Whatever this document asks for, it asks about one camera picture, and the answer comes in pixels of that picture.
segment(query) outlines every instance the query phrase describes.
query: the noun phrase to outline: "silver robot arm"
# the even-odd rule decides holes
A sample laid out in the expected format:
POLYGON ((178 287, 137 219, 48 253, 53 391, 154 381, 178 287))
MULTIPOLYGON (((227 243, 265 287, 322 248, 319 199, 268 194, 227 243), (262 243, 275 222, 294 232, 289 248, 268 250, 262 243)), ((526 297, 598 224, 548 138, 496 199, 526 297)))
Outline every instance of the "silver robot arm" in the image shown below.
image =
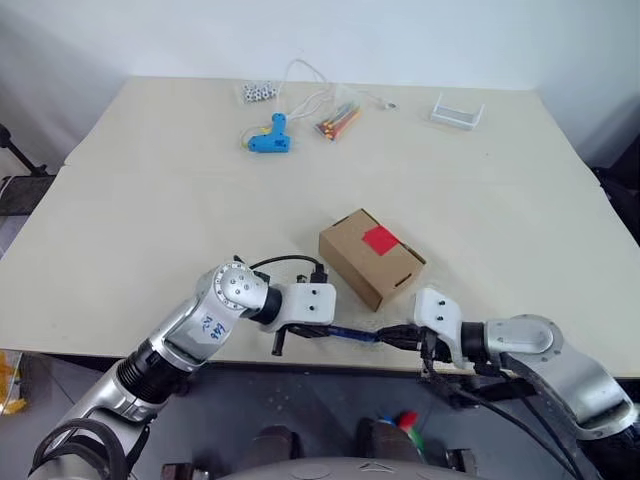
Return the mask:
POLYGON ((635 405, 604 367, 572 347, 551 320, 518 315, 463 322, 453 300, 427 288, 416 296, 413 321, 435 332, 459 368, 472 362, 511 370, 559 405, 582 450, 605 478, 638 478, 635 405))
POLYGON ((123 480, 146 443, 151 421, 176 387, 224 345, 238 319, 254 320, 265 331, 289 323, 328 325, 335 300, 331 284, 269 286, 241 262, 204 274, 195 295, 65 415, 36 451, 29 479, 90 480, 106 474, 123 480))

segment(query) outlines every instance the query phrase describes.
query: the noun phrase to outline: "white wall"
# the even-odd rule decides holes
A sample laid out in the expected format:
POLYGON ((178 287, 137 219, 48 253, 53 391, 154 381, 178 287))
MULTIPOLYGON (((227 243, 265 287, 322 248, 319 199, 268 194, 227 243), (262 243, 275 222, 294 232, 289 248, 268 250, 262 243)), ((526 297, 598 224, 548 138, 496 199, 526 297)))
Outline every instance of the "white wall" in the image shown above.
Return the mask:
POLYGON ((640 126, 638 0, 0 0, 0 121, 60 164, 128 75, 538 89, 587 162, 640 126))

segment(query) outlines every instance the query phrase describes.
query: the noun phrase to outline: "red sticker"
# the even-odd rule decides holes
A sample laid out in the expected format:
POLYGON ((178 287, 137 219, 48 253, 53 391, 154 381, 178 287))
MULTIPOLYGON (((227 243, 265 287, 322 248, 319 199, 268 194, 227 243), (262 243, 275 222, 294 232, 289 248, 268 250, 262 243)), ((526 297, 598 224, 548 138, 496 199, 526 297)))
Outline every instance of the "red sticker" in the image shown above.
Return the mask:
POLYGON ((364 237, 362 237, 362 240, 364 240, 365 243, 373 248, 373 250, 380 256, 386 254, 389 250, 400 243, 398 239, 382 225, 378 225, 366 232, 364 237))

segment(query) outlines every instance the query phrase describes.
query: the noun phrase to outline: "gray floor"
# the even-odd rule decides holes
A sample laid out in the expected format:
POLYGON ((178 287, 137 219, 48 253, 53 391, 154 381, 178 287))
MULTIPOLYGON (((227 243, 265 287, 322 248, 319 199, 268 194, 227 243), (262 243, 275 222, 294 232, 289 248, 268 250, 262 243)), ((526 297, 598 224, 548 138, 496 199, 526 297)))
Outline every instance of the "gray floor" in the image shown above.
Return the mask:
MULTIPOLYGON (((38 442, 101 375, 48 357, 30 362, 29 411, 0 417, 2 479, 26 477, 38 442)), ((501 406, 535 423, 519 403, 501 406)), ((231 368, 202 372, 187 396, 168 405, 134 472, 140 480, 158 480, 162 464, 195 461, 216 476, 229 473, 252 437, 273 424, 298 432, 308 457, 349 455, 361 417, 408 409, 420 414, 420 432, 433 452, 471 448, 486 478, 570 478, 512 425, 482 408, 454 411, 414 379, 231 368)), ((578 460, 587 478, 596 478, 590 465, 578 460)))

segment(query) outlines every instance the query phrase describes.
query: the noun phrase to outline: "bag of colored sticks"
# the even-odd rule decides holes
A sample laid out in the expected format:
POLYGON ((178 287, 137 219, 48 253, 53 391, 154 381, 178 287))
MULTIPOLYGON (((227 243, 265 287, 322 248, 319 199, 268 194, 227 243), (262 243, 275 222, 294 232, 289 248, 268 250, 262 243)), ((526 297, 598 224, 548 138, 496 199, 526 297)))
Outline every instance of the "bag of colored sticks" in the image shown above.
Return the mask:
POLYGON ((315 125, 316 130, 332 142, 342 138, 362 115, 361 95, 349 87, 336 87, 334 103, 333 111, 315 125))

